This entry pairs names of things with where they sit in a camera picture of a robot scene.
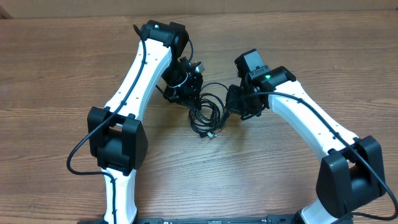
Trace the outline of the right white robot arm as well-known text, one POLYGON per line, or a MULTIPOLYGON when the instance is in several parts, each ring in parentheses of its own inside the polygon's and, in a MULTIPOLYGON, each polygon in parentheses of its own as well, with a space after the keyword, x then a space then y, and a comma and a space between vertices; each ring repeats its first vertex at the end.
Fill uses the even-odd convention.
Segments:
POLYGON ((270 69, 252 49, 234 61, 239 85, 230 85, 227 107, 242 120, 271 109, 293 127, 320 161, 317 199, 294 215, 269 215, 274 223, 352 223, 350 213, 386 191, 380 144, 359 138, 325 113, 285 67, 270 69))

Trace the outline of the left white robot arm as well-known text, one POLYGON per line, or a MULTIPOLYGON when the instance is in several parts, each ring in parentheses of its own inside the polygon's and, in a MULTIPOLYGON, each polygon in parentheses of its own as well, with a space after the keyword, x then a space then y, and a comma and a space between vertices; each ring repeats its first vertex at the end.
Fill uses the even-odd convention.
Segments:
POLYGON ((190 40, 185 26, 149 20, 138 35, 137 54, 121 86, 87 117, 90 152, 106 184, 106 212, 100 223, 136 222, 136 172, 149 145, 142 122, 158 81, 166 83, 162 95, 169 102, 190 109, 200 106, 203 67, 182 56, 190 40))

